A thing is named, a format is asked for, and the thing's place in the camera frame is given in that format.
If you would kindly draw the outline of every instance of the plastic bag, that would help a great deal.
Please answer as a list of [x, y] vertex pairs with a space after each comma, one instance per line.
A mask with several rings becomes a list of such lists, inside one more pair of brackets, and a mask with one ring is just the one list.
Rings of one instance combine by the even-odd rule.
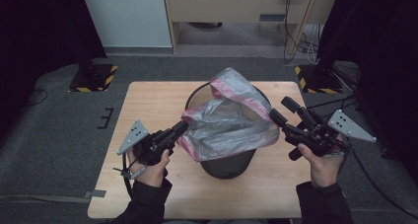
[[274, 144], [280, 128], [272, 107], [239, 72], [227, 68], [210, 81], [213, 98], [184, 111], [189, 124], [177, 144], [198, 162], [234, 156]]

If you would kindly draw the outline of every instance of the black cable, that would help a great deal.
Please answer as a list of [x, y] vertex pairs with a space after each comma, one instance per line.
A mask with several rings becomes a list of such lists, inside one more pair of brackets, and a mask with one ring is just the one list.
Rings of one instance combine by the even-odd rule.
[[333, 72], [335, 74], [337, 74], [338, 77], [340, 77], [341, 79], [343, 79], [345, 83], [348, 83], [351, 86], [357, 88], [358, 81], [359, 81], [358, 78], [352, 79], [350, 75], [344, 73], [342, 70], [340, 70], [339, 68], [337, 68], [335, 65], [333, 66]]
[[409, 212], [408, 210], [406, 210], [405, 208], [401, 207], [399, 204], [397, 204], [395, 201], [393, 201], [389, 196], [387, 196], [379, 187], [378, 185], [376, 185], [376, 183], [372, 180], [371, 176], [369, 175], [369, 173], [366, 171], [365, 167], [363, 166], [363, 163], [360, 161], [359, 157], [357, 156], [356, 151], [354, 151], [351, 142], [350, 142], [350, 138], [347, 137], [346, 138], [348, 141], [348, 144], [350, 146], [350, 150], [352, 151], [354, 158], [356, 158], [357, 163], [359, 164], [360, 168], [362, 169], [363, 173], [365, 174], [366, 178], [369, 180], [369, 182], [372, 184], [372, 186], [375, 188], [375, 190], [381, 194], [382, 197], [384, 197], [384, 199], [386, 199], [388, 202], [390, 202], [393, 206], [395, 206], [396, 208], [398, 208], [399, 210], [401, 210], [402, 212], [408, 214], [409, 216], [415, 218], [418, 220], [418, 216], [412, 214], [411, 212]]
[[335, 70], [339, 70], [341, 73], [344, 73], [340, 68], [346, 68], [346, 69], [350, 69], [350, 70], [352, 70], [352, 71], [355, 71], [355, 73], [356, 73], [356, 77], [355, 77], [355, 80], [356, 81], [358, 81], [359, 80], [359, 74], [360, 74], [360, 68], [359, 67], [349, 67], [349, 66], [347, 66], [347, 65], [333, 65], [333, 67], [334, 67], [334, 69]]
[[292, 55], [292, 58], [286, 59], [286, 45], [287, 45], [288, 36], [290, 37], [290, 39], [292, 40], [292, 42], [295, 44], [296, 49], [298, 50], [298, 52], [302, 52], [299, 49], [299, 46], [296, 43], [296, 41], [293, 39], [292, 35], [289, 33], [289, 28], [288, 28], [288, 24], [287, 24], [287, 18], [288, 18], [288, 14], [289, 14], [290, 3], [291, 3], [291, 0], [286, 0], [286, 13], [285, 13], [285, 31], [286, 31], [286, 34], [285, 34], [285, 48], [283, 49], [283, 59], [286, 62], [290, 62], [290, 61], [292, 61], [295, 58], [295, 54], [293, 54]]
[[[343, 108], [346, 108], [346, 107], [349, 107], [349, 106], [351, 106], [351, 105], [353, 105], [353, 104], [356, 104], [357, 102], [355, 102], [355, 103], [351, 103], [351, 104], [348, 104], [348, 105], [345, 105], [344, 106], [344, 99], [342, 99], [342, 100], [336, 100], [336, 101], [334, 101], [334, 102], [331, 102], [331, 103], [335, 103], [335, 102], [337, 102], [337, 101], [342, 101], [343, 103], [341, 104], [341, 108], [343, 109]], [[354, 155], [354, 157], [355, 157], [355, 159], [356, 159], [356, 161], [357, 161], [357, 163], [359, 164], [359, 166], [360, 166], [360, 168], [361, 168], [361, 170], [363, 171], [363, 173], [365, 174], [365, 176], [366, 176], [366, 178], [369, 180], [369, 182], [371, 183], [371, 185], [375, 188], [375, 190], [384, 198], [384, 199], [386, 199], [388, 202], [390, 202], [393, 206], [395, 206], [396, 208], [398, 208], [399, 210], [401, 210], [402, 212], [404, 212], [404, 213], [406, 213], [407, 215], [409, 215], [409, 216], [411, 216], [411, 217], [413, 217], [413, 218], [415, 218], [415, 219], [417, 219], [418, 220], [418, 216], [416, 216], [416, 215], [414, 215], [414, 214], [412, 214], [411, 212], [409, 212], [408, 210], [406, 210], [405, 208], [403, 208], [402, 206], [400, 206], [399, 204], [397, 204], [395, 201], [393, 201], [389, 196], [387, 196], [380, 188], [379, 188], [379, 186], [378, 185], [376, 185], [376, 183], [373, 181], [373, 179], [371, 178], [371, 176], [369, 175], [369, 173], [366, 171], [366, 169], [365, 169], [365, 167], [364, 167], [364, 165], [363, 165], [363, 163], [361, 162], [361, 160], [360, 160], [360, 158], [357, 156], [357, 153], [356, 153], [356, 151], [354, 151], [354, 148], [353, 148], [353, 146], [352, 146], [352, 144], [351, 144], [351, 141], [350, 141], [350, 138], [349, 137], [346, 137], [346, 139], [347, 139], [347, 141], [348, 141], [348, 145], [349, 145], [349, 147], [350, 147], [350, 151], [353, 153], [353, 155]]]
[[318, 105], [314, 105], [314, 106], [311, 106], [311, 107], [307, 107], [307, 109], [313, 109], [313, 108], [325, 106], [325, 105], [328, 105], [328, 104], [339, 103], [341, 101], [345, 101], [345, 100], [349, 100], [349, 99], [353, 99], [353, 98], [354, 98], [354, 95], [350, 95], [350, 96], [348, 96], [346, 98], [343, 98], [343, 99], [337, 99], [337, 100], [326, 102], [326, 103], [323, 103], [323, 104], [318, 104]]
[[72, 196], [0, 195], [0, 202], [90, 203], [90, 199], [86, 197], [72, 197]]
[[285, 47], [283, 48], [283, 59], [286, 62], [290, 62], [295, 58], [295, 54], [292, 55], [292, 57], [288, 60], [286, 59], [286, 45], [287, 45], [287, 40], [288, 40], [288, 35], [289, 35], [289, 30], [288, 30], [288, 26], [287, 26], [287, 18], [288, 18], [288, 14], [289, 14], [289, 5], [290, 5], [290, 0], [286, 0], [286, 12], [285, 12]]
[[307, 46], [298, 44], [298, 47], [300, 47], [302, 49], [301, 53], [307, 53], [310, 50], [310, 44], [313, 46], [312, 47], [313, 53], [317, 53], [318, 46], [316, 44], [314, 44], [314, 43], [308, 42], [307, 35], [305, 33], [302, 33], [302, 35], [304, 36], [304, 39], [305, 40], [299, 40], [299, 42], [304, 43]]
[[[123, 155], [122, 155], [122, 163], [123, 163], [123, 172], [129, 173], [129, 169], [126, 167], [126, 153], [123, 153]], [[131, 183], [130, 183], [129, 179], [126, 178], [126, 177], [123, 177], [123, 181], [124, 181], [125, 186], [126, 186], [126, 191], [128, 192], [129, 197], [132, 199], [133, 190], [132, 190]]]
[[42, 100], [40, 100], [40, 102], [33, 103], [33, 104], [26, 104], [25, 107], [32, 107], [32, 106], [39, 105], [39, 104], [43, 103], [43, 101], [45, 101], [48, 98], [48, 96], [49, 96], [48, 95], [48, 92], [46, 92], [44, 89], [35, 89], [34, 92], [35, 91], [38, 91], [39, 93], [44, 92], [45, 93], [45, 97]]
[[340, 74], [339, 72], [333, 72], [334, 76], [351, 92], [355, 92], [357, 89], [357, 83], [353, 83], [352, 80], [348, 78], [345, 74]]
[[129, 164], [129, 167], [127, 169], [129, 170], [132, 167], [132, 165], [134, 165], [137, 161], [138, 161], [138, 158], [135, 158], [135, 160], [131, 162], [131, 164]]

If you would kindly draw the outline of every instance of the cable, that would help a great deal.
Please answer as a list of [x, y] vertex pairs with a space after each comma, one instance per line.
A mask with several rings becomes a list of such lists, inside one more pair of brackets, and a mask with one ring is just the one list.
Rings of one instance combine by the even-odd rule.
[[[350, 70], [356, 70], [356, 78], [352, 78], [352, 76], [348, 75], [347, 73], [343, 72], [341, 69], [339, 69], [339, 67], [344, 67], [346, 69], [350, 69]], [[338, 74], [338, 76], [340, 76], [341, 78], [344, 79], [344, 81], [347, 81], [347, 83], [353, 85], [353, 86], [357, 86], [358, 82], [359, 82], [359, 75], [360, 75], [360, 68], [357, 67], [348, 67], [345, 65], [339, 65], [338, 67], [334, 64], [332, 66], [332, 72]]]
[[351, 142], [350, 142], [350, 138], [346, 137], [348, 144], [350, 146], [351, 152], [354, 155], [354, 158], [356, 159], [357, 163], [359, 164], [361, 170], [363, 171], [363, 173], [365, 174], [366, 178], [369, 180], [369, 182], [372, 184], [372, 186], [375, 188], [375, 190], [381, 194], [382, 197], [384, 197], [384, 199], [386, 199], [388, 202], [390, 202], [393, 206], [395, 206], [396, 208], [398, 208], [399, 210], [401, 210], [402, 212], [406, 213], [407, 215], [415, 218], [418, 220], [418, 216], [412, 214], [411, 212], [409, 212], [408, 210], [406, 210], [405, 208], [403, 208], [402, 206], [400, 206], [399, 204], [397, 204], [395, 201], [393, 201], [389, 196], [387, 196], [380, 187], [378, 187], [378, 185], [376, 185], [376, 183], [372, 180], [372, 178], [370, 177], [369, 173], [366, 171], [365, 167], [363, 166], [363, 163], [360, 161], [359, 157], [357, 156], [356, 151], [354, 151]]
[[286, 62], [290, 62], [290, 61], [292, 61], [295, 58], [295, 54], [293, 54], [290, 59], [286, 59], [286, 45], [287, 45], [287, 42], [288, 42], [288, 36], [290, 37], [290, 39], [294, 43], [294, 45], [295, 45], [296, 49], [298, 50], [298, 52], [301, 52], [300, 49], [299, 49], [298, 44], [293, 39], [292, 35], [289, 33], [289, 28], [288, 28], [288, 24], [287, 24], [287, 18], [288, 18], [288, 14], [289, 14], [290, 3], [291, 3], [291, 0], [286, 0], [286, 12], [285, 12], [285, 31], [286, 31], [286, 34], [285, 34], [285, 47], [283, 49], [283, 59]]
[[45, 195], [5, 195], [5, 196], [0, 196], [0, 202], [22, 202], [22, 201], [89, 203], [90, 199], [85, 198], [85, 197], [45, 196]]
[[354, 99], [354, 95], [350, 95], [350, 96], [348, 96], [346, 98], [343, 98], [343, 99], [337, 99], [337, 100], [330, 101], [330, 102], [327, 102], [327, 103], [322, 103], [322, 104], [310, 106], [310, 107], [307, 107], [307, 109], [313, 109], [313, 108], [317, 108], [317, 107], [321, 107], [321, 106], [325, 106], [325, 105], [329, 105], [329, 104], [333, 104], [333, 103], [339, 103], [341, 101], [346, 101], [346, 100], [350, 100], [350, 99]]
[[[304, 39], [305, 39], [305, 40], [301, 40], [301, 39], [300, 39], [300, 40], [299, 40], [299, 42], [304, 43], [304, 44], [306, 44], [307, 46], [303, 46], [303, 45], [298, 44], [298, 47], [302, 49], [302, 53], [306, 53], [306, 52], [308, 51], [309, 47], [310, 47], [310, 43], [309, 43], [309, 42], [308, 42], [308, 40], [307, 40], [307, 35], [306, 35], [305, 33], [302, 33], [302, 35], [304, 36]], [[313, 50], [314, 50], [315, 52], [317, 52], [318, 45], [317, 45], [317, 44], [315, 44], [315, 43], [312, 43], [312, 46], [313, 46]]]
[[[313, 28], [311, 30], [311, 36], [314, 35], [315, 26], [316, 25], [313, 25]], [[314, 44], [314, 37], [312, 38], [311, 43], [309, 44], [309, 48], [308, 48], [308, 52], [307, 52], [307, 58], [310, 61], [310, 63], [317, 64], [313, 44]], [[310, 52], [313, 54], [313, 59], [310, 59]]]
[[43, 103], [43, 101], [45, 101], [48, 98], [48, 96], [49, 96], [48, 95], [48, 92], [46, 92], [44, 89], [35, 89], [34, 91], [38, 91], [39, 93], [44, 92], [45, 93], [45, 97], [42, 100], [40, 100], [40, 102], [33, 103], [33, 104], [26, 104], [25, 107], [32, 107], [32, 106], [39, 105], [39, 104]]
[[[345, 99], [341, 99], [341, 100], [336, 100], [336, 101], [333, 101], [333, 102], [329, 102], [329, 103], [324, 103], [324, 104], [321, 104], [321, 105], [317, 105], [317, 106], [315, 106], [315, 107], [319, 107], [319, 106], [323, 106], [323, 105], [327, 105], [327, 104], [330, 104], [330, 103], [335, 103], [335, 102], [338, 102], [338, 101], [342, 101], [342, 104], [341, 104], [341, 108], [343, 109], [343, 108], [346, 108], [346, 107], [349, 107], [349, 106], [351, 106], [351, 105], [353, 105], [353, 104], [356, 104], [356, 103], [352, 103], [352, 104], [349, 104], [349, 105], [345, 105], [344, 106], [344, 102], [345, 102], [345, 100], [347, 100], [347, 99], [349, 99], [350, 97], [354, 97], [353, 95], [351, 95], [351, 96], [349, 96], [349, 97], [347, 97], [347, 98], [345, 98]], [[416, 216], [416, 215], [414, 215], [413, 213], [411, 213], [410, 211], [408, 211], [408, 210], [406, 210], [405, 208], [403, 208], [402, 206], [400, 206], [399, 204], [397, 204], [395, 201], [393, 201], [389, 196], [387, 196], [380, 188], [379, 188], [379, 186], [373, 181], [373, 179], [371, 178], [371, 176], [369, 175], [369, 173], [366, 171], [366, 169], [365, 169], [365, 167], [364, 167], [364, 165], [363, 165], [363, 163], [361, 162], [361, 160], [360, 160], [360, 158], [357, 156], [357, 153], [356, 153], [356, 151], [354, 150], [354, 148], [353, 148], [353, 146], [352, 146], [352, 144], [351, 144], [351, 141], [350, 141], [350, 138], [349, 137], [346, 137], [346, 139], [347, 139], [347, 141], [348, 141], [348, 145], [349, 145], [349, 147], [350, 147], [350, 150], [351, 150], [351, 152], [353, 153], [353, 155], [354, 155], [354, 158], [356, 159], [356, 161], [357, 161], [357, 163], [359, 164], [359, 166], [360, 166], [360, 168], [361, 168], [361, 170], [363, 171], [363, 173], [365, 174], [365, 176], [366, 176], [366, 178], [369, 180], [369, 182], [371, 183], [371, 185], [375, 188], [375, 190], [384, 198], [384, 199], [386, 199], [388, 202], [390, 202], [393, 206], [395, 206], [396, 208], [398, 208], [399, 210], [401, 210], [402, 212], [404, 212], [404, 213], [406, 213], [407, 215], [409, 215], [409, 216], [411, 216], [411, 217], [413, 217], [413, 218], [415, 218], [415, 219], [417, 219], [418, 220], [418, 216]]]
[[332, 72], [332, 74], [340, 81], [340, 83], [342, 83], [348, 90], [350, 90], [350, 92], [354, 92], [354, 90], [356, 89], [355, 86], [349, 86], [342, 78], [340, 78], [338, 76], [338, 74], [336, 74], [335, 72]]

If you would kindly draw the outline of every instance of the person's hand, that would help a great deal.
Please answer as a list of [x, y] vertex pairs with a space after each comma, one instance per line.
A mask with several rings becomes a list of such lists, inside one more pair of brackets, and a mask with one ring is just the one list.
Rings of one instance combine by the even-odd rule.
[[[135, 155], [133, 154], [132, 149], [127, 151], [126, 154], [128, 155], [129, 164], [135, 161]], [[154, 166], [148, 166], [141, 175], [135, 178], [135, 180], [151, 187], [161, 187], [161, 184], [163, 183], [164, 179], [164, 169], [170, 161], [169, 156], [169, 149], [166, 149], [163, 152], [163, 155], [161, 156], [160, 163]], [[129, 170], [131, 173], [135, 173], [139, 171], [142, 167], [144, 167], [144, 165], [135, 162], [132, 164]]]
[[344, 157], [317, 157], [305, 144], [298, 145], [299, 151], [311, 163], [311, 183], [313, 187], [329, 187], [337, 182], [338, 172]]

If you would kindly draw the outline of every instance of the camera mount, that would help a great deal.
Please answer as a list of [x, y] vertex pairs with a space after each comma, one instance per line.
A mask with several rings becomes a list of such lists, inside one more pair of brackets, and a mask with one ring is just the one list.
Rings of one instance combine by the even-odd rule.
[[[303, 143], [310, 147], [317, 156], [340, 156], [350, 150], [349, 146], [336, 138], [339, 133], [372, 142], [377, 140], [376, 137], [370, 135], [344, 114], [342, 110], [337, 110], [330, 119], [324, 120], [315, 111], [301, 107], [289, 97], [285, 97], [281, 104], [292, 113], [297, 113], [302, 120], [295, 127], [287, 123], [287, 118], [277, 110], [273, 109], [269, 113], [271, 120], [282, 127], [286, 136], [285, 141], [295, 146]], [[343, 153], [330, 154], [331, 148], [334, 146], [339, 147]], [[289, 158], [293, 161], [298, 160], [301, 156], [298, 148], [289, 153]]]
[[[117, 155], [123, 155], [124, 167], [123, 170], [121, 170], [121, 174], [129, 180], [134, 180], [144, 172], [147, 166], [158, 164], [166, 149], [169, 149], [170, 155], [173, 153], [175, 142], [187, 129], [188, 124], [184, 121], [180, 121], [172, 128], [168, 128], [165, 131], [159, 130], [150, 134], [141, 121], [136, 119], [131, 129], [126, 134], [122, 145], [116, 151]], [[126, 168], [125, 161], [125, 153], [131, 148], [133, 149], [136, 158], [134, 162], [145, 165], [143, 169], [132, 175], [129, 173], [129, 168]]]

